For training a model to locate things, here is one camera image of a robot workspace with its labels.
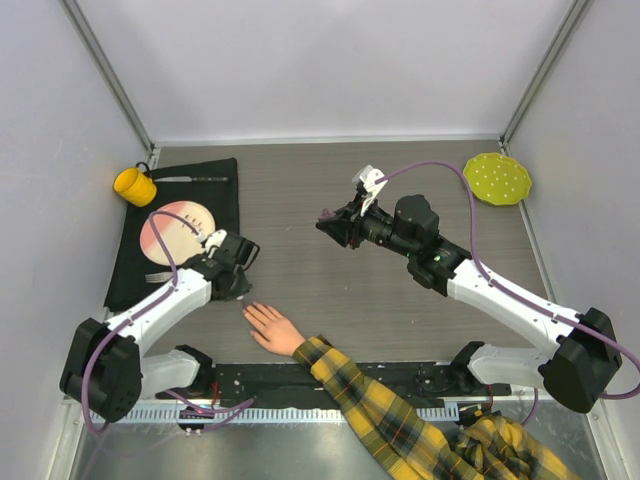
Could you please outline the purple nail polish bottle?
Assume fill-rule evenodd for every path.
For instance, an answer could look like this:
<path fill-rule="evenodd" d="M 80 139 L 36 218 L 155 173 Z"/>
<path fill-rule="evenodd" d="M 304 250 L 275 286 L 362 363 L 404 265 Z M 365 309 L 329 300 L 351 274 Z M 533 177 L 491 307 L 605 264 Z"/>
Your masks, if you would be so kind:
<path fill-rule="evenodd" d="M 320 213 L 318 220 L 319 221 L 325 221 L 325 220 L 329 220 L 331 218 L 335 217 L 335 212 L 331 211 L 329 209 L 323 209 L 322 212 Z"/>

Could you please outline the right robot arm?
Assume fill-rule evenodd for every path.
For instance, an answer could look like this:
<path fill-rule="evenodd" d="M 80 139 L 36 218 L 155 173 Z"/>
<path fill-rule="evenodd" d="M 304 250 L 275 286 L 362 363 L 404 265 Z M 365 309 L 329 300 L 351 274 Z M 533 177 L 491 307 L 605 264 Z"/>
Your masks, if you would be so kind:
<path fill-rule="evenodd" d="M 421 195 L 404 196 L 391 214 L 363 198 L 316 223 L 345 248 L 364 241 L 407 260 L 412 278 L 426 289 L 470 305 L 529 342 L 527 348 L 500 348 L 471 342 L 459 352 L 451 380 L 465 395 L 486 384 L 543 389 L 564 407 L 588 413 L 622 364 L 610 318 L 590 308 L 584 313 L 545 300 L 488 270 L 472 254 L 439 232 L 439 217 Z"/>

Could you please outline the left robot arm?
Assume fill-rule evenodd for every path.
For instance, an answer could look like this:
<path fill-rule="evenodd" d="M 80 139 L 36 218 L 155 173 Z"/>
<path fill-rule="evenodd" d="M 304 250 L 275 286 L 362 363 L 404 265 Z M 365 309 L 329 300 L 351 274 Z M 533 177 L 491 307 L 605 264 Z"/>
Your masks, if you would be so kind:
<path fill-rule="evenodd" d="M 248 293 L 246 272 L 259 246 L 218 230 L 202 240 L 202 253 L 174 270 L 170 279 L 133 307 L 111 319 L 83 321 L 75 330 L 60 389 L 82 407 L 87 426 L 93 416 L 107 423 L 123 419 L 141 399 L 173 390 L 193 399 L 213 385 L 213 360 L 188 345 L 149 356 L 149 349 L 190 313 L 213 301 Z"/>

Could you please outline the yellow plaid sleeve forearm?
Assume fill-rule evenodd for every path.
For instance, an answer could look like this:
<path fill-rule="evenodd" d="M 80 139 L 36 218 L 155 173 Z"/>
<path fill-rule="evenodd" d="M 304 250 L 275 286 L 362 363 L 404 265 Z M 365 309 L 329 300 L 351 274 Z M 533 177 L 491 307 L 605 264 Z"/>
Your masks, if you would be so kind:
<path fill-rule="evenodd" d="M 328 384 L 344 374 L 346 396 L 331 395 L 362 445 L 394 479 L 576 479 L 549 448 L 516 421 L 480 417 L 449 441 L 406 400 L 364 376 L 322 336 L 306 340 L 293 358 Z"/>

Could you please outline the mannequin hand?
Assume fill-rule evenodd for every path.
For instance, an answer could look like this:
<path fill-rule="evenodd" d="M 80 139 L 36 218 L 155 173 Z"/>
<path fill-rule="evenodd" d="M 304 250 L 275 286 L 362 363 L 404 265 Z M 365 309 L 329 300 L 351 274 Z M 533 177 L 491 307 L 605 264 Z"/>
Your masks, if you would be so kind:
<path fill-rule="evenodd" d="M 265 350 L 292 357 L 305 342 L 294 324 L 270 305 L 250 303 L 243 308 L 245 319 L 252 326 L 251 335 Z"/>

